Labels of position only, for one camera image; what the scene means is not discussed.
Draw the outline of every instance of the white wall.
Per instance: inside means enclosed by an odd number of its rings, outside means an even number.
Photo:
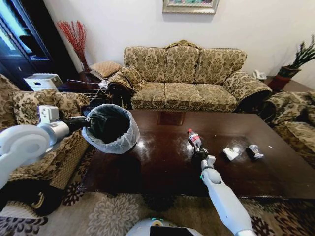
[[[52,19],[80,20],[88,30],[90,64],[123,63],[126,46],[164,47],[186,39],[203,48],[240,48],[243,70],[275,75],[289,64],[297,45],[315,33],[314,0],[220,0],[213,15],[162,14],[162,0],[44,0]],[[78,70],[80,62],[68,43]],[[315,89],[315,60],[294,80]]]

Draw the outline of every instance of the floral rug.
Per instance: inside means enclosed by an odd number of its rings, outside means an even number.
[[[90,148],[74,172],[60,207],[40,219],[0,218],[0,236],[123,236],[139,220],[163,218],[205,236],[232,235],[209,198],[176,197],[163,212],[151,210],[138,194],[116,197],[77,191],[93,153]],[[258,236],[315,235],[315,203],[241,199]]]

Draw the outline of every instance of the white printer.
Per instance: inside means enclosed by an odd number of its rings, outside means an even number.
[[[33,91],[40,91],[42,89],[57,89],[63,82],[57,74],[33,74],[24,78],[26,83],[33,89]]]

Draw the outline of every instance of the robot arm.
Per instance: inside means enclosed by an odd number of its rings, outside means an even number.
[[[195,148],[199,155],[207,156],[204,148]],[[234,192],[225,185],[221,175],[214,169],[214,156],[201,161],[201,179],[208,187],[209,196],[221,221],[235,236],[256,236],[252,229],[251,218]]]
[[[21,165],[39,161],[46,153],[75,130],[90,126],[85,117],[58,120],[57,107],[39,106],[41,123],[38,126],[21,124],[0,133],[0,189],[12,171]]]

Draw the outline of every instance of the bottle label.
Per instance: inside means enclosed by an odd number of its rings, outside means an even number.
[[[199,139],[199,136],[198,136],[198,134],[192,134],[189,136],[189,138],[192,142],[194,142],[196,139]]]

